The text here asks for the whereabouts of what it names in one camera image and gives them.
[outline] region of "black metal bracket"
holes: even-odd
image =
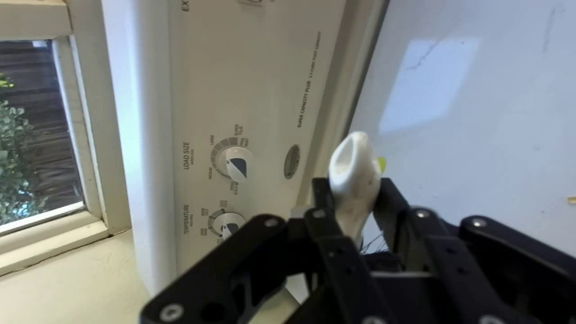
[[[142,324],[248,322],[293,273],[309,298],[286,320],[342,324],[576,322],[576,260],[495,219],[459,226],[412,208],[383,178],[374,217],[388,251],[342,235],[327,179],[302,219],[261,214],[145,304]]]

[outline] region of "dial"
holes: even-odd
[[[212,165],[234,181],[246,181],[250,176],[252,152],[241,143],[237,136],[228,136],[212,149]]]
[[[208,228],[221,239],[230,237],[243,223],[241,214],[225,208],[208,215]]]

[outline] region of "windowsill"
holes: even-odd
[[[0,277],[0,322],[136,322],[147,298],[124,232]],[[253,322],[282,322],[293,305],[282,291]]]
[[[0,275],[18,271],[66,250],[99,241],[109,232],[102,219],[77,212],[0,235]]]

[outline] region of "control panel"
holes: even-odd
[[[180,269],[250,215],[289,214],[345,0],[246,3],[171,12]]]

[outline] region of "white plastic object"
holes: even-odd
[[[226,172],[234,181],[246,181],[250,174],[250,151],[244,147],[228,147],[225,151]]]
[[[363,131],[349,133],[340,142],[329,158],[327,176],[336,201],[336,221],[345,235],[360,242],[361,226],[379,188],[379,167]]]

